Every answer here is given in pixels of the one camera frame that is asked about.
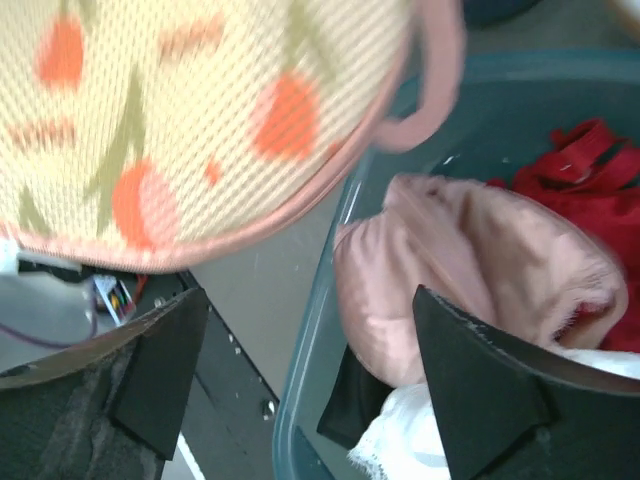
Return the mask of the floral mesh laundry bag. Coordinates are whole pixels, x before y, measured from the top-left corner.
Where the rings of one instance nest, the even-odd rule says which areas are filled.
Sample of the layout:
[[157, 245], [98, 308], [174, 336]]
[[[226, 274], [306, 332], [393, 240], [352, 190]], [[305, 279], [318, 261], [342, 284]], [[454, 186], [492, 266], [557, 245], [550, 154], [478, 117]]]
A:
[[446, 120], [458, 1], [5, 1], [1, 268], [177, 271]]

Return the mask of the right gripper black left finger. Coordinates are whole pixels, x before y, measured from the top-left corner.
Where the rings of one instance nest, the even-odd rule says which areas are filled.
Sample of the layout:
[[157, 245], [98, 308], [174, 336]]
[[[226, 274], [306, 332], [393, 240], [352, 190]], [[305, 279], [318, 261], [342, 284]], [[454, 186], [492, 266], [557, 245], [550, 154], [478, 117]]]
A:
[[160, 478], [208, 306], [192, 288], [123, 327], [2, 372], [2, 478]]

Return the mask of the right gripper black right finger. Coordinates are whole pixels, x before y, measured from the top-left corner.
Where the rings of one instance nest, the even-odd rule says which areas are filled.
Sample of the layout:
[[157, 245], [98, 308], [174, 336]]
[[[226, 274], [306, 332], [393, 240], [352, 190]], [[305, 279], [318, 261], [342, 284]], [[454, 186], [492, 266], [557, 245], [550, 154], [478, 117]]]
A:
[[527, 343], [425, 287], [413, 312], [452, 478], [638, 478], [638, 380]]

